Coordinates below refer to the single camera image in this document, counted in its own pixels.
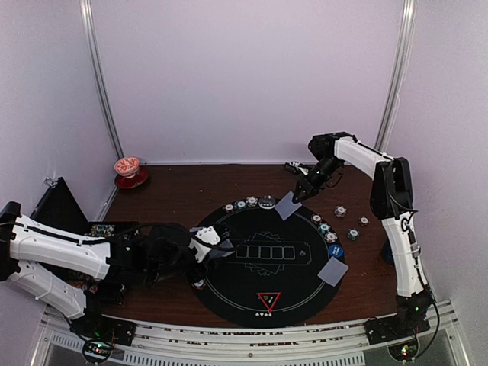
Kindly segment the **front aluminium rail base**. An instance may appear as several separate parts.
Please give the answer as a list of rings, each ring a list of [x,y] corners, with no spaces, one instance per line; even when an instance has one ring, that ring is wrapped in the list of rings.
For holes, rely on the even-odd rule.
[[[136,322],[131,345],[108,359],[82,350],[60,315],[46,308],[29,365],[403,365],[401,350],[418,349],[413,365],[469,365],[457,314],[448,301],[428,312],[431,328],[376,345],[364,319],[280,329],[232,329]]]

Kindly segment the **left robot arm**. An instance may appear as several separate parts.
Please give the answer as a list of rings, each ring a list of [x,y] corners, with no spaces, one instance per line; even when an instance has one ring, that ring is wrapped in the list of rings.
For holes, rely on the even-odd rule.
[[[146,235],[125,239],[89,237],[46,226],[21,213],[11,201],[1,210],[1,280],[55,307],[94,339],[110,330],[98,313],[101,302],[89,287],[75,286],[50,271],[74,271],[91,283],[116,287],[151,286],[179,274],[193,275],[202,262],[200,243],[177,224],[154,225]]]

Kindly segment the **aluminium frame post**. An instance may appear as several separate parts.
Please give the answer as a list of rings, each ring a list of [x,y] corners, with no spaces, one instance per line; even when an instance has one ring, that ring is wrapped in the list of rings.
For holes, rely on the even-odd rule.
[[[85,37],[88,44],[88,51],[91,58],[91,67],[95,77],[95,86],[98,94],[98,100],[101,105],[101,111],[102,111],[105,125],[108,129],[108,135],[111,141],[111,145],[114,149],[116,157],[120,159],[124,156],[124,152],[115,125],[114,115],[108,97],[108,90],[107,90],[106,82],[104,80],[104,73],[102,69],[96,30],[95,30],[95,21],[93,18],[92,1],[81,0],[79,3],[80,3],[81,17],[82,17]]]
[[[405,79],[411,54],[417,1],[403,1],[403,11],[397,38],[396,52],[386,101],[374,148],[386,152],[400,106],[400,90]]]

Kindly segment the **black white chip stack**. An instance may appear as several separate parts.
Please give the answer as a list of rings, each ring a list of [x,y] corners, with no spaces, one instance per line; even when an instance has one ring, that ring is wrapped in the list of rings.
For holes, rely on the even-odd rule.
[[[343,218],[343,217],[345,217],[347,212],[348,212],[348,210],[346,207],[344,207],[342,205],[338,205],[335,207],[334,215],[335,215],[335,217]]]

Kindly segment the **green chip top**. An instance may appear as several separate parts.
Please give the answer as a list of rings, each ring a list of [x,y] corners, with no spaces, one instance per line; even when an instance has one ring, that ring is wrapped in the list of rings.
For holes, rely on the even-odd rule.
[[[247,203],[245,201],[237,201],[235,204],[234,204],[234,207],[237,209],[237,210],[243,210],[245,208],[247,208]]]

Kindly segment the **blue white chip top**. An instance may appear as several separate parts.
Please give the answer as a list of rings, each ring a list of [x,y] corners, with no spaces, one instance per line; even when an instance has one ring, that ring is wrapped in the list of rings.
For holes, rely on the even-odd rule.
[[[258,198],[255,196],[249,196],[246,198],[246,205],[248,207],[256,207],[258,205]]]

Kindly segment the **blue white chip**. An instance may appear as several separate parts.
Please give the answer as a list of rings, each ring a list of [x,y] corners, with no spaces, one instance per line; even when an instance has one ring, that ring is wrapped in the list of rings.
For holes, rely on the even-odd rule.
[[[324,235],[324,239],[325,241],[328,243],[328,244],[333,244],[335,242],[337,242],[338,240],[338,236],[336,233],[334,232],[327,232],[325,235]]]
[[[246,205],[248,207],[256,207],[258,205],[258,198],[255,196],[249,196],[246,198]]]

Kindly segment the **left aluminium frame post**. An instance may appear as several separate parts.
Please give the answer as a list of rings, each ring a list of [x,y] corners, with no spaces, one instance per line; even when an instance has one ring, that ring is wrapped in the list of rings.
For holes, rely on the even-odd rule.
[[[79,3],[80,3],[81,17],[82,17],[85,37],[88,44],[88,51],[91,58],[91,67],[95,77],[95,86],[98,94],[98,100],[101,105],[101,111],[102,111],[105,125],[108,129],[108,135],[111,141],[111,145],[114,149],[116,157],[120,159],[124,156],[124,152],[115,125],[114,115],[108,97],[108,90],[107,90],[106,82],[104,80],[104,73],[102,69],[96,30],[95,30],[95,21],[93,18],[92,1],[81,0]]]

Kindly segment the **clear acrylic dealer button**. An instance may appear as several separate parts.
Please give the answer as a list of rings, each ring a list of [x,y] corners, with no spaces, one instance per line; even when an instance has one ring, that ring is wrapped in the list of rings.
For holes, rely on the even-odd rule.
[[[258,205],[261,209],[272,210],[276,205],[276,200],[271,195],[265,195],[258,199]]]

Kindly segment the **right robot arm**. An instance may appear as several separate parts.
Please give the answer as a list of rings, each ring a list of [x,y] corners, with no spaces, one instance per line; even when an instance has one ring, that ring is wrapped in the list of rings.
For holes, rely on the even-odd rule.
[[[371,344],[413,337],[429,329],[426,314],[435,303],[420,259],[413,215],[413,187],[409,162],[364,145],[346,132],[315,135],[308,149],[317,163],[299,173],[292,201],[316,196],[333,173],[345,163],[372,181],[371,212],[381,222],[390,244],[396,272],[396,314],[370,319],[364,327]]]

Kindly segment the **dark blue mug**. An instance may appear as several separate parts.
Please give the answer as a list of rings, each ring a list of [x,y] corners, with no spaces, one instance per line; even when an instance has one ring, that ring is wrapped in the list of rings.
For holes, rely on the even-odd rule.
[[[390,247],[390,244],[385,243],[382,247],[381,250],[381,258],[388,264],[388,265],[394,265],[393,262],[393,254],[392,254],[392,249]]]

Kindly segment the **red white chip stack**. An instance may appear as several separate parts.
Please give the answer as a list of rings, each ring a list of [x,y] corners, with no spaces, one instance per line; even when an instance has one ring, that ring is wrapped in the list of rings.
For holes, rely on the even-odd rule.
[[[370,221],[367,217],[360,217],[358,222],[361,226],[368,226],[370,223]]]

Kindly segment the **right aluminium frame post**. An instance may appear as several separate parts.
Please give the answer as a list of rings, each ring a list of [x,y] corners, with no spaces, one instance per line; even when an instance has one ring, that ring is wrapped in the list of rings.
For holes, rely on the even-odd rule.
[[[403,11],[397,38],[396,52],[386,101],[374,148],[386,152],[400,106],[400,90],[405,79],[411,54],[417,1],[403,1]]]

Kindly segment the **red triangle marker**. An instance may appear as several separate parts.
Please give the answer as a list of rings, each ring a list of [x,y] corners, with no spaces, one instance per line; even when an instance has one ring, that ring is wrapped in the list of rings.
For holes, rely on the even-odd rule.
[[[260,292],[257,293],[258,299],[263,303],[268,312],[272,312],[281,297],[281,292]]]

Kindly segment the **red patterned bowl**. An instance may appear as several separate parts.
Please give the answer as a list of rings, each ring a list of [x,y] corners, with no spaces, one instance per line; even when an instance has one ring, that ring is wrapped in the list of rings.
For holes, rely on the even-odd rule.
[[[114,164],[115,172],[123,178],[132,178],[140,169],[140,159],[135,156],[126,156]]]

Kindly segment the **black poker chip case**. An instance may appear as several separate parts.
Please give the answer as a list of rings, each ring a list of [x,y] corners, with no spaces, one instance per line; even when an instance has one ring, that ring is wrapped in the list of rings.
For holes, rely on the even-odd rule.
[[[123,232],[121,239],[133,239],[139,235],[137,222],[98,222],[86,218],[63,178],[47,189],[34,211],[32,220],[53,228],[86,236],[113,236]],[[73,287],[90,291],[102,304],[121,305],[128,286],[113,281],[96,281],[79,271],[45,264],[44,267]]]

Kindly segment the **blue round blind button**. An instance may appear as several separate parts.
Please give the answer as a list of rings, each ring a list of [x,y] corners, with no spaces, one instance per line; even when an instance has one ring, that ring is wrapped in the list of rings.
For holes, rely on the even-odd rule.
[[[341,258],[344,255],[344,250],[341,246],[332,244],[329,246],[329,255],[334,258]]]

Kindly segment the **green chip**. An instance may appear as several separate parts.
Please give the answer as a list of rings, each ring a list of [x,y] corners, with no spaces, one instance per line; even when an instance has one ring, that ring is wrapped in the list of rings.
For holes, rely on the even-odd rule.
[[[327,234],[331,230],[331,226],[327,222],[322,222],[318,225],[317,229],[322,233],[322,234]]]
[[[237,201],[235,204],[234,204],[234,207],[237,209],[237,210],[243,210],[245,208],[247,208],[247,203],[245,201]]]

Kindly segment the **blue playing card deck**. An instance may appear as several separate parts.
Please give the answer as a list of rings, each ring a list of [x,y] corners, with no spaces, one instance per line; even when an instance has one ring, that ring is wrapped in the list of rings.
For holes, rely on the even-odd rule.
[[[226,239],[221,244],[219,244],[219,246],[216,249],[212,251],[212,255],[214,258],[222,258],[231,255],[235,251],[236,251],[236,247],[229,239]]]

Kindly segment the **round black poker mat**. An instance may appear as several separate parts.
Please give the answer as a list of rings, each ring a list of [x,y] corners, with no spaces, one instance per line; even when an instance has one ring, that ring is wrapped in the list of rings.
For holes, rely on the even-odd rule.
[[[245,328],[295,326],[325,309],[341,284],[329,286],[317,277],[332,258],[329,246],[312,221],[315,213],[299,208],[283,221],[278,213],[247,207],[227,213],[219,208],[200,224],[226,224],[242,236],[239,250],[218,262],[195,296],[211,312]],[[342,246],[339,241],[333,243]],[[272,312],[260,292],[281,292]]]

